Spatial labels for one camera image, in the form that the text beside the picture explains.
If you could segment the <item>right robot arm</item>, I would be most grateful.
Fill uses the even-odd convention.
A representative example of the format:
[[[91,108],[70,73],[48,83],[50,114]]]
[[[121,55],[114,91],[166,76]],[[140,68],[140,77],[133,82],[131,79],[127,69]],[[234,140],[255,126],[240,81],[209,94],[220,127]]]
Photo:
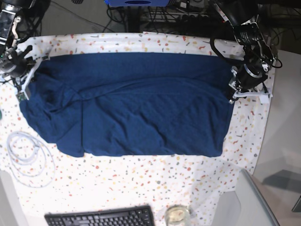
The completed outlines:
[[[26,57],[32,45],[17,52],[19,44],[32,37],[50,6],[49,0],[2,0],[0,2],[0,77],[12,81],[19,102],[31,96],[28,85],[36,70],[49,57]]]

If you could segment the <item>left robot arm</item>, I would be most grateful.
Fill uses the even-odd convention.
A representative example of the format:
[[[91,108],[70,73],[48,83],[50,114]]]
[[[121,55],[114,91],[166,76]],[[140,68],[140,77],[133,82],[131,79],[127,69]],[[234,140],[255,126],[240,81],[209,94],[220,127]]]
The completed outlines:
[[[258,97],[262,104],[268,104],[272,91],[264,82],[269,71],[281,68],[283,63],[272,47],[271,35],[264,32],[265,28],[260,24],[258,4],[250,0],[212,0],[210,3],[224,20],[211,36],[210,46],[219,58],[232,65],[229,103],[233,104],[240,98]],[[242,61],[226,58],[215,46],[215,39],[228,25],[236,42],[243,47],[245,55]]]

